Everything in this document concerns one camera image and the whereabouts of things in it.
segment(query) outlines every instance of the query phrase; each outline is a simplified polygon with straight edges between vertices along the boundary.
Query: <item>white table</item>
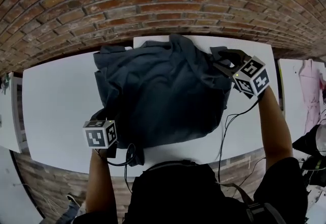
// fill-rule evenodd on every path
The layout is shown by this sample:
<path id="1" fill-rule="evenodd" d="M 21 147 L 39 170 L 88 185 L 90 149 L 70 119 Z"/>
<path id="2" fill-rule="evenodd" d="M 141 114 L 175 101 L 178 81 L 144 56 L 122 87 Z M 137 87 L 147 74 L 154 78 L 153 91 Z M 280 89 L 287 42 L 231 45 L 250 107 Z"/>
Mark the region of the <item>white table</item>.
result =
<path id="1" fill-rule="evenodd" d="M 20 128 L 18 106 L 17 106 L 17 87 L 22 85 L 22 78 L 9 74 L 9 87 L 6 94 L 0 90 L 0 146 L 15 152 L 27 146 L 23 138 L 24 130 Z"/>
<path id="2" fill-rule="evenodd" d="M 227 46 L 256 55 L 266 63 L 271 87 L 278 97 L 270 45 L 202 36 L 197 37 L 194 43 L 204 51 L 208 50 L 209 45 Z M 24 71 L 23 115 L 33 160 L 70 171 L 89 172 L 91 150 L 85 144 L 82 126 L 92 114 L 102 108 L 95 71 L 92 53 L 52 61 Z M 228 114 L 248 109 L 254 102 L 255 99 L 249 100 L 244 94 L 232 90 L 223 120 Z M 145 169 L 168 160 L 191 159 L 198 163 L 216 161 L 221 137 L 220 126 L 204 138 L 145 149 L 145 165 L 128 167 L 128 176 L 139 176 Z M 256 107 L 247 116 L 231 124 L 224 144 L 223 158 L 261 147 L 259 112 Z M 124 162 L 125 152 L 118 149 L 117 158 L 112 162 Z M 112 176 L 124 174 L 123 167 L 110 166 L 110 170 Z"/>
<path id="3" fill-rule="evenodd" d="M 42 220 L 21 185 L 10 151 L 0 147 L 0 223 L 39 224 Z"/>
<path id="4" fill-rule="evenodd" d="M 280 59 L 278 61 L 282 80 L 284 116 L 289 126 L 292 142 L 305 134 L 308 109 L 304 103 L 299 72 L 304 64 L 302 60 Z M 326 79 L 326 69 L 322 62 L 314 62 Z M 320 111 L 324 107 L 322 94 L 319 96 Z"/>

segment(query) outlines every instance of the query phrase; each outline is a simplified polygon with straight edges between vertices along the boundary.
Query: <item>shoe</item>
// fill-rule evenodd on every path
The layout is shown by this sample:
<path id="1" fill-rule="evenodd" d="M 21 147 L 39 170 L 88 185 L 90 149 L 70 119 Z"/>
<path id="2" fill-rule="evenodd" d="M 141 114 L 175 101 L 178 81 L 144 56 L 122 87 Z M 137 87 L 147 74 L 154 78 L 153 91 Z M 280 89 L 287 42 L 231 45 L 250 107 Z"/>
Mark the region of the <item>shoe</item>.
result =
<path id="1" fill-rule="evenodd" d="M 75 197 L 74 197 L 71 193 L 68 193 L 66 196 L 67 196 L 67 199 L 68 199 L 70 202 L 74 202 L 74 203 L 76 203 L 76 204 L 80 207 L 80 205 L 79 205 L 78 202 L 76 201 Z"/>

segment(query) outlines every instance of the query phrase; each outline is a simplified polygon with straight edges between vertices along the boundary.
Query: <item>pink garment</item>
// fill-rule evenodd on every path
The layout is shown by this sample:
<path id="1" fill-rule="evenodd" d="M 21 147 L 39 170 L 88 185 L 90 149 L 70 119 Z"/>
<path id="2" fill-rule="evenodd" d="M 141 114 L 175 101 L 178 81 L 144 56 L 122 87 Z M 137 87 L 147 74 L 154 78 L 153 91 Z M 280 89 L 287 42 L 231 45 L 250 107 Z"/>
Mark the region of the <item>pink garment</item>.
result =
<path id="1" fill-rule="evenodd" d="M 312 59 L 304 60 L 304 65 L 299 72 L 304 103 L 308 109 L 305 134 L 309 132 L 320 119 L 319 90 L 320 72 Z"/>

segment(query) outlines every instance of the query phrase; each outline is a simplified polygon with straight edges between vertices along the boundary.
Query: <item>wire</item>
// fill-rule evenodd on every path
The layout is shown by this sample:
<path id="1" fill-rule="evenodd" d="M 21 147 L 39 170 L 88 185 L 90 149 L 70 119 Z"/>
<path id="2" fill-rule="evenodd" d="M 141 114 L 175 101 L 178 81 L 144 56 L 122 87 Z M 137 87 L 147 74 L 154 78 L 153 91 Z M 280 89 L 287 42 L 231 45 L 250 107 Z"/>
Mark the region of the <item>wire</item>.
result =
<path id="1" fill-rule="evenodd" d="M 41 196 L 45 202 L 47 203 L 47 205 L 49 206 L 49 209 L 57 216 L 61 216 L 61 214 L 57 211 L 57 209 L 52 205 L 54 204 L 55 206 L 61 208 L 61 209 L 64 209 L 66 210 L 65 208 L 59 206 L 57 203 L 55 203 L 53 200 L 51 199 L 47 199 L 43 194 L 39 193 L 38 191 L 36 191 L 35 189 L 33 189 L 32 187 L 30 187 L 28 184 L 26 183 L 16 183 L 16 184 L 13 184 L 13 186 L 18 186 L 18 185 L 25 185 L 27 186 L 30 190 L 32 190 L 34 193 L 38 194 L 39 196 Z"/>
<path id="2" fill-rule="evenodd" d="M 129 151 L 131 145 L 133 145 L 133 147 L 134 147 L 134 154 L 133 154 L 132 158 L 129 159 L 128 161 L 127 161 L 127 156 L 126 156 L 126 161 L 123 162 L 123 163 L 113 163 L 113 162 L 109 162 L 108 160 L 105 160 L 99 153 L 101 149 L 98 149 L 98 151 L 95 149 L 95 152 L 98 154 L 98 156 L 101 157 L 102 160 L 104 160 L 105 162 L 107 162 L 108 164 L 110 164 L 112 166 L 118 166 L 118 167 L 126 166 L 126 165 L 130 164 L 136 157 L 136 146 L 134 144 L 129 144 L 126 154 L 128 154 L 128 151 Z"/>
<path id="3" fill-rule="evenodd" d="M 124 167 L 124 181 L 125 181 L 125 183 L 126 183 L 126 185 L 127 185 L 127 188 L 128 188 L 128 190 L 130 191 L 130 193 L 132 194 L 132 191 L 130 190 L 130 188 L 129 188 L 129 184 L 128 184 L 128 181 L 127 181 L 127 165 Z"/>
<path id="4" fill-rule="evenodd" d="M 255 170 L 255 167 L 256 167 L 256 165 L 261 161 L 261 160 L 263 160 L 263 159 L 266 159 L 266 157 L 264 157 L 264 158 L 261 158 L 260 160 L 258 160 L 256 163 L 255 163 L 255 166 L 254 166 L 254 168 L 253 168 L 253 171 L 240 183 L 240 185 L 238 185 L 239 187 L 241 186 L 241 185 L 243 185 L 244 184 L 244 182 L 250 177 L 250 175 L 251 174 L 253 174 L 254 173 L 254 170 Z"/>
<path id="5" fill-rule="evenodd" d="M 309 178 L 309 183 L 308 183 L 308 185 L 310 185 L 310 182 L 311 182 L 311 177 L 312 177 L 312 175 L 314 174 L 314 172 L 312 172 L 312 174 L 310 175 L 310 178 Z"/>
<path id="6" fill-rule="evenodd" d="M 129 159 L 128 160 L 128 154 L 129 154 L 129 152 L 130 152 L 130 147 L 131 146 L 133 146 L 134 147 L 134 151 L 133 151 L 133 155 L 132 155 L 132 157 L 131 157 L 131 159 Z M 132 191 L 130 190 L 130 188 L 129 188 L 129 184 L 128 184 L 128 181 L 127 181 L 127 167 L 128 167 L 128 165 L 135 159 L 135 157 L 136 157 L 136 145 L 134 145 L 134 144 L 129 144 L 128 145 L 128 148 L 127 148 L 127 152 L 126 152 L 126 161 L 125 162 L 123 162 L 123 163 L 112 163 L 112 162 L 109 162 L 107 159 L 104 159 L 101 155 L 100 155 L 100 153 L 99 153 L 99 151 L 100 151 L 101 149 L 99 149 L 98 151 L 95 149 L 95 152 L 98 154 L 98 156 L 100 156 L 101 157 L 101 159 L 104 161 L 104 162 L 106 162 L 106 163 L 108 163 L 108 164 L 110 164 L 110 165 L 112 165 L 112 166 L 124 166 L 124 181 L 126 182 L 126 185 L 127 185 L 127 187 L 128 187 L 128 190 L 130 191 L 130 193 L 132 194 Z"/>
<path id="7" fill-rule="evenodd" d="M 240 113 L 240 114 L 231 114 L 231 115 L 228 115 L 227 118 L 226 118 L 226 121 L 225 121 L 225 132 L 224 132 L 224 135 L 223 135 L 223 138 L 222 138 L 222 142 L 221 142 L 221 147 L 220 147 L 220 160 L 219 160 L 219 171 L 218 171 L 218 180 L 219 182 L 221 182 L 221 177 L 220 177 L 220 172 L 221 172 L 221 161 L 222 161 L 222 150 L 223 150 L 223 144 L 224 144 L 224 140 L 225 140 L 225 136 L 226 136 L 226 132 L 230 126 L 230 124 L 238 117 L 238 116 L 241 116 L 241 115 L 244 115 L 245 113 L 248 113 L 250 110 L 252 110 L 257 104 L 258 102 L 260 101 L 260 98 L 257 99 L 257 101 L 246 111 Z M 233 116 L 235 115 L 231 120 L 230 122 L 227 124 L 227 121 L 228 121 L 228 118 L 229 116 Z"/>

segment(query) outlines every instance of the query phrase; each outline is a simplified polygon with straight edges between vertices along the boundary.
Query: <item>black cable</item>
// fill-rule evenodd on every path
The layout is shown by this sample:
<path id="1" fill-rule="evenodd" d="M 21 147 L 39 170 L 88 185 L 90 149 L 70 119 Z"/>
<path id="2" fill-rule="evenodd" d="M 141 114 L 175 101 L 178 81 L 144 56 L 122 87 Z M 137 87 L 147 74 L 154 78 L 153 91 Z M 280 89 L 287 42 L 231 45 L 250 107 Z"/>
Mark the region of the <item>black cable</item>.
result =
<path id="1" fill-rule="evenodd" d="M 129 154 L 129 149 L 130 149 L 131 145 L 133 145 L 133 147 L 134 147 L 134 152 L 133 152 L 132 158 L 129 159 L 129 160 L 127 160 L 127 159 L 128 159 L 128 154 Z M 127 182 L 127 166 L 128 166 L 128 165 L 129 165 L 129 164 L 134 160 L 134 158 L 136 157 L 136 146 L 135 146 L 134 144 L 129 144 L 129 146 L 128 146 L 128 148 L 127 148 L 127 152 L 126 152 L 126 161 L 123 162 L 123 163 L 112 163 L 112 162 L 109 162 L 106 158 L 103 158 L 103 157 L 100 155 L 100 153 L 99 153 L 100 150 L 101 150 L 101 149 L 99 149 L 99 150 L 97 151 L 97 150 L 95 149 L 95 152 L 98 154 L 98 156 L 100 156 L 100 158 L 101 158 L 104 162 L 106 162 L 106 163 L 108 163 L 108 164 L 110 164 L 110 165 L 112 165 L 112 166 L 124 166 L 124 181 L 126 182 L 126 185 L 127 185 L 127 187 L 128 187 L 128 190 L 132 193 L 132 191 L 131 191 L 130 188 L 129 188 L 128 182 Z"/>
<path id="2" fill-rule="evenodd" d="M 133 154 L 132 158 L 127 161 L 127 154 L 129 152 L 129 149 L 130 149 L 131 145 L 133 145 L 133 147 L 134 147 L 134 154 Z M 98 151 L 96 151 L 96 149 L 95 149 L 96 153 L 102 158 L 102 156 L 99 154 L 100 150 L 101 149 L 98 149 Z M 134 144 L 129 144 L 129 146 L 127 148 L 126 161 L 125 162 L 123 162 L 123 163 L 113 163 L 113 162 L 109 162 L 108 160 L 105 160 L 105 159 L 104 159 L 104 161 L 107 162 L 108 164 L 112 165 L 112 166 L 126 166 L 126 165 L 130 164 L 134 160 L 135 157 L 136 157 L 136 146 Z"/>
<path id="3" fill-rule="evenodd" d="M 257 101 L 246 111 L 240 113 L 240 114 L 231 114 L 231 115 L 228 115 L 227 118 L 226 118 L 226 121 L 225 121 L 225 132 L 224 132 L 224 135 L 223 135 L 223 138 L 222 138 L 222 142 L 221 142 L 221 147 L 220 147 L 220 160 L 219 160 L 219 171 L 218 171 L 218 180 L 219 182 L 221 182 L 221 178 L 220 178 L 220 171 L 221 171 L 221 161 L 222 161 L 222 150 L 223 150 L 223 144 L 224 144 L 224 139 L 225 139 L 225 136 L 226 136 L 226 132 L 230 126 L 230 124 L 238 117 L 238 116 L 241 116 L 241 115 L 244 115 L 245 113 L 248 113 L 250 110 L 252 110 L 257 104 L 258 102 L 260 101 L 261 98 L 258 98 Z M 228 117 L 229 116 L 232 116 L 232 115 L 235 115 L 231 120 L 230 122 L 227 124 L 227 120 L 228 120 Z"/>
<path id="4" fill-rule="evenodd" d="M 241 182 L 241 184 L 240 185 L 238 185 L 239 187 L 241 186 L 241 185 L 243 185 L 244 184 L 244 182 L 250 177 L 250 175 L 251 174 L 253 174 L 254 173 L 254 170 L 255 170 L 255 168 L 256 168 L 256 165 L 261 161 L 261 160 L 263 160 L 263 159 L 266 159 L 266 157 L 264 157 L 264 158 L 261 158 L 260 160 L 258 160 L 256 163 L 255 163 L 255 166 L 254 166 L 254 168 L 253 168 L 253 171 Z"/>

